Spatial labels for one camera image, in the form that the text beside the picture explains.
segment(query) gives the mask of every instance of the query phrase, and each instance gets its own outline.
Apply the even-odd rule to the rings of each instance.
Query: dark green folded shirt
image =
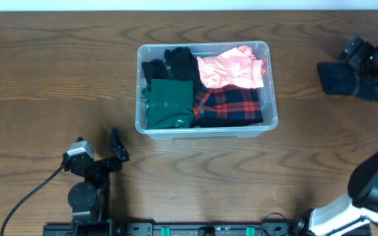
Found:
[[[147,129],[190,128],[194,121],[194,82],[152,79],[141,92]]]

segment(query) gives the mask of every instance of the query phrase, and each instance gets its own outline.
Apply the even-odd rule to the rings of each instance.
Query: wooden table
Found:
[[[131,160],[112,175],[112,214],[157,222],[261,221],[328,204],[378,150],[378,103],[327,96],[316,64],[353,35],[376,43],[378,11],[0,12],[0,228],[78,136],[106,150],[112,126]],[[279,124],[258,138],[153,141],[135,129],[145,43],[263,40]],[[23,204],[6,235],[69,222],[61,172]]]

